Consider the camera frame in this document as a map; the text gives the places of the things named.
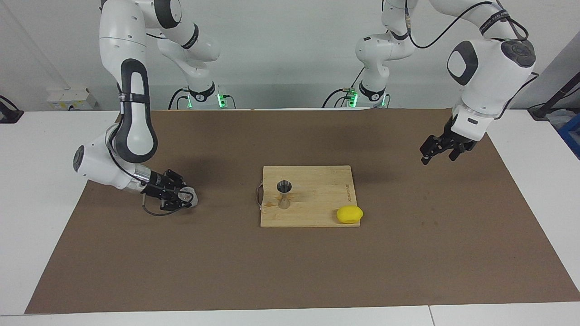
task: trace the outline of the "black stand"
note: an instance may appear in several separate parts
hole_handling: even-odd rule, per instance
[[[546,102],[541,108],[538,109],[529,109],[528,112],[532,116],[532,118],[536,121],[547,121],[546,114],[550,112],[550,110],[558,103],[561,99],[563,99],[576,85],[580,84],[580,73],[577,73],[560,91],[558,91],[552,98]]]
[[[0,119],[0,124],[15,124],[24,114],[24,111],[9,109],[2,102],[0,102],[0,112],[4,115],[4,118]]]

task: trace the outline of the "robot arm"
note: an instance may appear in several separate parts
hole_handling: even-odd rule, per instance
[[[157,173],[141,165],[157,149],[150,115],[146,64],[146,28],[161,28],[184,49],[191,49],[199,32],[182,22],[179,0],[101,0],[100,53],[103,65],[117,80],[121,121],[75,153],[73,167],[89,180],[161,200],[169,211],[197,205],[193,188],[174,171]]]
[[[417,1],[408,2],[409,13],[413,12]],[[385,63],[410,57],[415,51],[408,38],[404,0],[387,0],[382,22],[388,28],[387,33],[369,35],[357,44],[357,58],[364,64],[362,80],[358,85],[359,107],[380,107],[390,75]]]
[[[430,1],[437,11],[451,16],[459,16],[476,4],[468,0]],[[425,165],[447,150],[452,150],[452,161],[472,150],[525,83],[536,62],[534,47],[517,35],[508,12],[498,3],[480,5],[462,18],[479,27],[485,39],[463,41],[449,56],[449,74],[465,88],[443,134],[429,136],[421,146]]]
[[[159,28],[167,39],[157,46],[161,53],[173,61],[183,72],[188,91],[196,108],[223,107],[219,85],[209,73],[206,62],[216,61],[221,49],[219,43],[200,32],[189,12],[183,11],[178,0],[139,0],[147,28]]]
[[[521,39],[499,1],[430,0],[430,3],[445,15],[461,17],[476,25],[484,40],[461,42],[448,59],[451,77],[465,89],[444,133],[440,137],[430,136],[421,147],[424,164],[449,149],[453,150],[449,156],[453,161],[473,149],[525,83],[535,64],[533,46]],[[382,20],[388,32],[358,42],[357,57],[365,65],[358,86],[359,106],[380,107],[389,80],[385,62],[413,54],[416,44],[411,37],[411,15],[416,4],[417,0],[386,0]]]
[[[173,61],[183,72],[187,81],[187,91],[193,106],[197,109],[222,108],[226,106],[220,86],[216,85],[206,62],[219,57],[217,43],[209,38],[199,42],[195,49],[185,50],[168,39],[160,39],[157,46],[161,53]]]

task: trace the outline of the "green led light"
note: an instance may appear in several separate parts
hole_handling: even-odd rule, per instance
[[[358,101],[358,94],[356,92],[354,92],[351,95],[350,101],[349,101],[349,106],[350,107],[356,107],[357,106],[357,101]]]
[[[219,107],[220,108],[225,108],[227,106],[226,100],[224,99],[224,97],[220,93],[218,93],[217,95],[218,95],[217,96],[217,99],[218,99],[217,101],[219,103]]]

